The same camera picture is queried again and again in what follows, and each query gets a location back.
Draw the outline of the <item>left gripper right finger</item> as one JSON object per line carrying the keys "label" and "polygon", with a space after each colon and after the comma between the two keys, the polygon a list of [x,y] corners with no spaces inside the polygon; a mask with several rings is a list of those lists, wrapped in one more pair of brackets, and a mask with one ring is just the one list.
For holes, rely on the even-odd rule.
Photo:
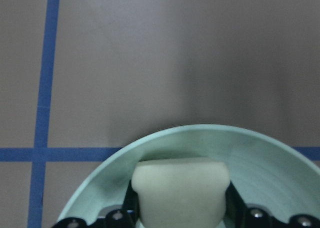
{"label": "left gripper right finger", "polygon": [[296,214],[288,222],[282,222],[260,206],[245,203],[233,183],[225,192],[226,227],[319,227],[320,219],[308,214]]}

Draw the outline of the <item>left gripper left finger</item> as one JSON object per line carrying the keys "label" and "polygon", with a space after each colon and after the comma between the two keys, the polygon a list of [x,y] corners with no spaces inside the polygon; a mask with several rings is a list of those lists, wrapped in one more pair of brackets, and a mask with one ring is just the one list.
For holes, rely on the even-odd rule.
{"label": "left gripper left finger", "polygon": [[123,203],[120,207],[103,208],[95,222],[87,222],[78,217],[67,217],[58,221],[52,227],[136,227],[139,218],[139,198],[129,181]]}

